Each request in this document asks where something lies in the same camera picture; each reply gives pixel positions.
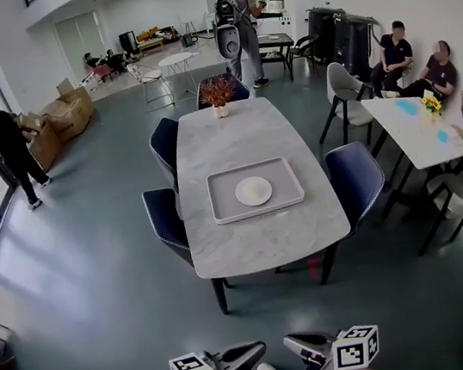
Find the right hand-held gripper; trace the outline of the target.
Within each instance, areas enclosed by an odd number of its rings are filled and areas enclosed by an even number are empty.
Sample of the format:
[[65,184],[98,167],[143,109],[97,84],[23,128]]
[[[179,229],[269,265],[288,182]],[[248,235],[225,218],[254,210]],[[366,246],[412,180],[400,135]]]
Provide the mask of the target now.
[[356,325],[337,335],[320,331],[287,334],[283,343],[314,370],[368,368],[380,350],[377,325]]

